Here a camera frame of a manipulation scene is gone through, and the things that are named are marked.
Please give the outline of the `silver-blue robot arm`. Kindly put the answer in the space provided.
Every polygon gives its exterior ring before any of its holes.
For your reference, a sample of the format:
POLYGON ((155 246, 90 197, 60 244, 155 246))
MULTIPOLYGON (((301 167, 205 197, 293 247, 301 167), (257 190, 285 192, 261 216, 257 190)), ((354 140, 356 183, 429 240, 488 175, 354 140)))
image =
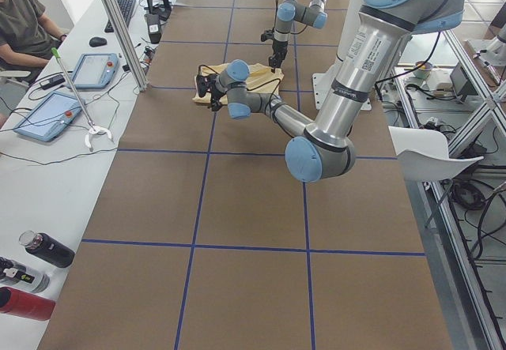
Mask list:
POLYGON ((327 22, 325 5, 327 0, 310 0, 307 6, 297 0, 284 0, 278 5, 272 29, 261 35, 261 41, 272 40, 273 54, 268 63, 272 70, 281 68, 288 53, 289 37, 294 22, 321 29, 327 22))
POLYGON ((359 27, 315 119, 274 93, 250 91, 249 66, 238 59, 221 72, 198 75, 195 86, 210 98, 213 111, 227 107, 233 119, 263 113, 278 124, 290 136, 285 162, 295 179, 316 182, 344 175, 355 162, 349 131, 400 40, 457 27, 463 5, 464 0, 362 0, 359 27))

